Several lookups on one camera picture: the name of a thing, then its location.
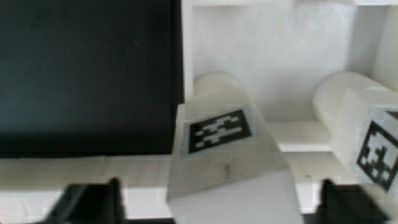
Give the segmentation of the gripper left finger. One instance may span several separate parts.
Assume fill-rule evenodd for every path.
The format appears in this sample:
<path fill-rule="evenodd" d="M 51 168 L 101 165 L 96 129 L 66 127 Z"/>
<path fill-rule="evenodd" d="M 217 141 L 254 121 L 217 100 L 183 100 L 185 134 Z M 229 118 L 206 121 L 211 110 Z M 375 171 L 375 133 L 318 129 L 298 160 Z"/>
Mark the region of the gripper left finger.
<path fill-rule="evenodd" d="M 42 224 L 126 224 L 117 178 L 67 186 Z"/>

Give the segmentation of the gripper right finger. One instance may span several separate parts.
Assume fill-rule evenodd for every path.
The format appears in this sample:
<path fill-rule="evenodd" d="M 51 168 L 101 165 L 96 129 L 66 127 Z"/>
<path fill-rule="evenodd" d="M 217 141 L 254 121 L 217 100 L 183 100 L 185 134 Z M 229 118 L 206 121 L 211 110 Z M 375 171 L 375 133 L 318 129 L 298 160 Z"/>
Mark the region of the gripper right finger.
<path fill-rule="evenodd" d="M 359 185 L 339 185 L 321 181 L 320 204 L 314 212 L 316 224 L 387 224 L 391 215 L 382 210 Z"/>

